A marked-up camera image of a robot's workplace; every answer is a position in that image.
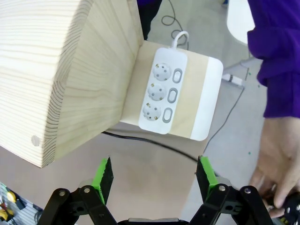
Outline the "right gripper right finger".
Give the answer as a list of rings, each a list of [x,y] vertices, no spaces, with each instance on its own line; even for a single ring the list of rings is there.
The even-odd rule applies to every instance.
[[[203,204],[190,220],[190,225],[214,225],[221,214],[231,215],[237,225],[271,225],[269,213],[253,186],[237,190],[221,183],[207,157],[199,156],[196,178]]]

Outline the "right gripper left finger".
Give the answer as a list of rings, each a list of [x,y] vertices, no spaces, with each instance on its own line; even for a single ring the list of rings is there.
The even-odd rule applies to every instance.
[[[70,192],[58,188],[52,193],[42,213],[43,225],[74,225],[80,216],[88,215],[95,225],[116,225],[106,204],[113,182],[111,159],[102,159],[90,185]]]

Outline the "person's left hand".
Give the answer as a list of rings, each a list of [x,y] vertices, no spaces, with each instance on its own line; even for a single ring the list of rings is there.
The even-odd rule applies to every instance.
[[[300,189],[300,114],[264,120],[256,167],[249,184],[264,196],[275,188],[272,218],[282,216],[283,203]]]

